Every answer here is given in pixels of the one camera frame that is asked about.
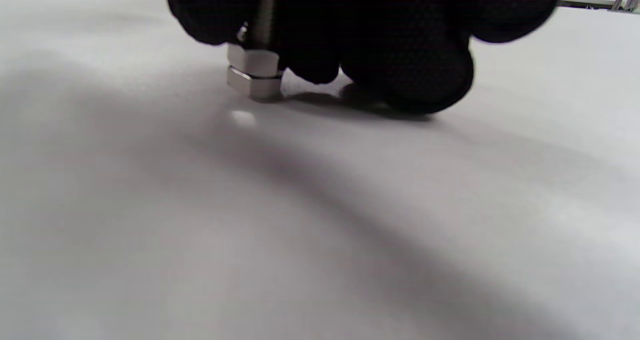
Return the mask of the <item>person's right hand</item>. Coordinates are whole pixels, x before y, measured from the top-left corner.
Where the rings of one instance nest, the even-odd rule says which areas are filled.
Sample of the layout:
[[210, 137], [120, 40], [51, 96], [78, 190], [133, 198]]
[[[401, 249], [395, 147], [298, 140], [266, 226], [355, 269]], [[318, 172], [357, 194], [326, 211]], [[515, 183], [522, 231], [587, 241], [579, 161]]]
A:
[[441, 112], [471, 89], [469, 42], [530, 34], [559, 0], [166, 0], [196, 41], [227, 44], [227, 83], [271, 101], [291, 71], [329, 84], [343, 72], [389, 108]]

